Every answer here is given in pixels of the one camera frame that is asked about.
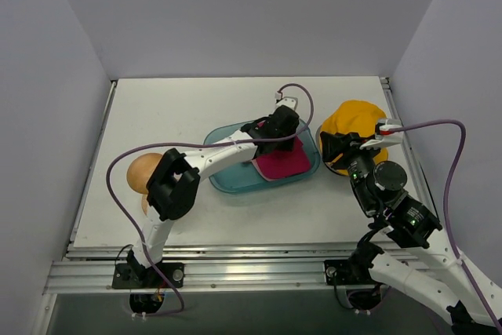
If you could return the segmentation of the yellow bucket hat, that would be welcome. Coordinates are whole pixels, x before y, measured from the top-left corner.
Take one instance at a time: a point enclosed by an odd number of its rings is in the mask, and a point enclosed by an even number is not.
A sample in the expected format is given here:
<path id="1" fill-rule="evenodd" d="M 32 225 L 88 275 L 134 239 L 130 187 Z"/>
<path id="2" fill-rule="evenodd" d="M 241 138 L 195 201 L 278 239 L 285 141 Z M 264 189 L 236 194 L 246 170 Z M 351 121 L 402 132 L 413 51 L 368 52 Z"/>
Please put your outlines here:
<path id="1" fill-rule="evenodd" d="M 377 121 L 386 118 L 386 113 L 375 104 L 364 100 L 344 101 L 318 128 L 316 138 L 322 152 L 321 132 L 358 133 L 361 137 L 371 137 Z"/>

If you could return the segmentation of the magenta baseball cap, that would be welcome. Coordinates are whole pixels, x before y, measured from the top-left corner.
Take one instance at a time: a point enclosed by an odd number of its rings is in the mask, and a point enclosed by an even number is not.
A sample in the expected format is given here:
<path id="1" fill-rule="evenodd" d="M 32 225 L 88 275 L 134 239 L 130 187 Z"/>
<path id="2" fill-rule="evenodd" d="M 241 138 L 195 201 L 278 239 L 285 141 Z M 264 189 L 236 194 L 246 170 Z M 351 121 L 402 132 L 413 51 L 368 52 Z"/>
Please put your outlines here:
<path id="1" fill-rule="evenodd" d="M 282 180 L 306 173 L 311 168 L 302 141 L 296 137 L 291 151 L 273 151 L 252 160 L 253 167 L 267 181 Z"/>

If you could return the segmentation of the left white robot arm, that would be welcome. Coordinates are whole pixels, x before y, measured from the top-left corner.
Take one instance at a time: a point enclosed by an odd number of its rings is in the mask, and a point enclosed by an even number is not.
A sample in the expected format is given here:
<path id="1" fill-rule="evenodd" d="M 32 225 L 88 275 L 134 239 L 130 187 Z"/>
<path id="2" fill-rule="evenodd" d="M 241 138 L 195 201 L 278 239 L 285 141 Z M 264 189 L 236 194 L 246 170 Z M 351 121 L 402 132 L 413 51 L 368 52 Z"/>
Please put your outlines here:
<path id="1" fill-rule="evenodd" d="M 273 151 L 290 151 L 299 115 L 285 105 L 247 123 L 209 148 L 181 152 L 171 148 L 164 154 L 148 153 L 133 160 L 126 180 L 133 191 L 146 196 L 150 209 L 142 228 L 143 237 L 128 253 L 129 276 L 140 287 L 152 286 L 157 265 L 176 220 L 195 204 L 199 184 L 214 173 L 241 162 L 250 162 Z"/>

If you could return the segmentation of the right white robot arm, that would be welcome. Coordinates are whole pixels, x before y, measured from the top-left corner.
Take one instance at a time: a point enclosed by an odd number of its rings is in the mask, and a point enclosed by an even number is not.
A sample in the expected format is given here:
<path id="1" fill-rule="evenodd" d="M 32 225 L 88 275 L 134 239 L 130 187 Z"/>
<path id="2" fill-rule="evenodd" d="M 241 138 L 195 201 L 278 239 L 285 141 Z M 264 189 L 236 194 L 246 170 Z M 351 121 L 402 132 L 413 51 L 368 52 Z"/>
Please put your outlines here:
<path id="1" fill-rule="evenodd" d="M 501 289 L 456 250 L 440 220 L 405 189 L 396 162 L 375 162 L 379 148 L 357 133 L 319 135 L 322 159 L 347 172 L 359 207 L 371 219 L 347 265 L 357 282 L 373 280 L 413 298 L 451 325 L 455 334 L 501 332 Z M 419 258 L 433 277 L 403 264 L 372 243 L 383 233 Z"/>

